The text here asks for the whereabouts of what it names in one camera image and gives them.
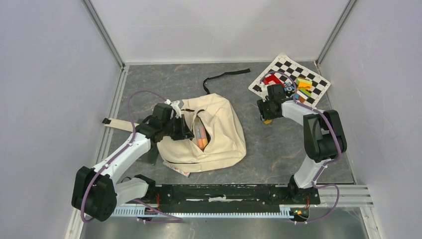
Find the grey orange highlighter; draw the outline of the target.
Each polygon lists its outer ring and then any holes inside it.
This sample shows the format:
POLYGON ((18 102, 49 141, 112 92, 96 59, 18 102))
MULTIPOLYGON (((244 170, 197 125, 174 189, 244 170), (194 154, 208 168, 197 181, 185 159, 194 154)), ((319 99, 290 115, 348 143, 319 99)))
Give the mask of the grey orange highlighter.
POLYGON ((195 132, 197 146, 200 150, 203 150, 204 144, 203 144, 202 135, 201 135, 201 127, 199 123, 197 122, 194 123, 194 132, 195 132))

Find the light orange highlighter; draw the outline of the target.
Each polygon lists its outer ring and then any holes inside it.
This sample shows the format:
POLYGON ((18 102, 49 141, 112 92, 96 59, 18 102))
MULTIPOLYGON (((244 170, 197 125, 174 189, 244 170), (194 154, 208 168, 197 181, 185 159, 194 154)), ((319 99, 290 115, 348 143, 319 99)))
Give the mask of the light orange highlighter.
POLYGON ((202 139, 201 149, 204 150, 205 147, 208 145, 209 140, 208 140, 208 137, 207 137, 207 132, 206 132, 206 130, 203 126, 200 128, 200 132, 201 132, 201 139, 202 139))

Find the cream canvas backpack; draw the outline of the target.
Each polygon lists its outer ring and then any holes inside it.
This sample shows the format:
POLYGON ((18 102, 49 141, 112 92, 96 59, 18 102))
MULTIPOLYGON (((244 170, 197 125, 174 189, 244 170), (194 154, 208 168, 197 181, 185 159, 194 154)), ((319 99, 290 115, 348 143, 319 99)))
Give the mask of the cream canvas backpack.
MULTIPOLYGON (((242 126, 230 101, 218 94, 185 99, 182 115, 194 134, 192 140, 163 138, 157 143, 158 157, 184 172, 204 172, 235 165, 246 156, 246 142, 242 126), (196 143, 194 123, 204 127, 209 140, 204 150, 196 143)), ((131 121, 106 118, 108 127, 132 132, 131 121)))

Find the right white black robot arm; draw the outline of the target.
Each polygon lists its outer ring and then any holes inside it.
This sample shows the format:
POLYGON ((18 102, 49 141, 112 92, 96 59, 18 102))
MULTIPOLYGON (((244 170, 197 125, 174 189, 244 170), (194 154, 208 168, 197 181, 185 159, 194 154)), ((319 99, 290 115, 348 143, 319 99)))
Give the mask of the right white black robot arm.
POLYGON ((347 149, 340 115, 336 110, 321 111, 286 96, 282 84, 266 85, 257 101, 263 121, 287 118, 303 127, 306 157, 288 183, 291 202, 300 203, 317 188, 317 180, 347 149))

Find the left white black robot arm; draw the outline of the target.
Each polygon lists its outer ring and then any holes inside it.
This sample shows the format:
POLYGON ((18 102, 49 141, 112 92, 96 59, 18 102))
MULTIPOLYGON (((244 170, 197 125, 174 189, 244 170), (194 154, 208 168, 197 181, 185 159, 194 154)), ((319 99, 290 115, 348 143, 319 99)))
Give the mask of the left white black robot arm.
POLYGON ((85 216, 105 221, 117 206, 141 199, 150 203, 156 198, 155 181, 142 175, 119 182, 123 173, 139 158, 157 159, 159 143, 163 138, 192 139, 194 134, 182 115, 182 101, 158 103, 153 113, 139 124, 130 122, 131 134, 116 151, 92 168, 81 167, 77 173, 71 205, 85 216))

